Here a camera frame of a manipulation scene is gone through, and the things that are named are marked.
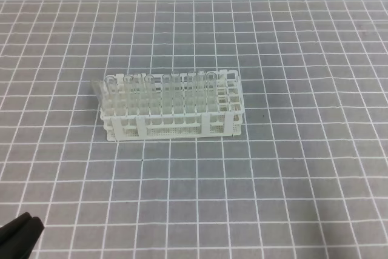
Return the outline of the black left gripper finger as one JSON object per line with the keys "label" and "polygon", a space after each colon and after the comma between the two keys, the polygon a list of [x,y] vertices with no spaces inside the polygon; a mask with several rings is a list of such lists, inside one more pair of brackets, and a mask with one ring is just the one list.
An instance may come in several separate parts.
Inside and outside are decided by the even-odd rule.
{"label": "black left gripper finger", "polygon": [[44,228],[41,219],[28,212],[1,227],[1,258],[29,258]]}

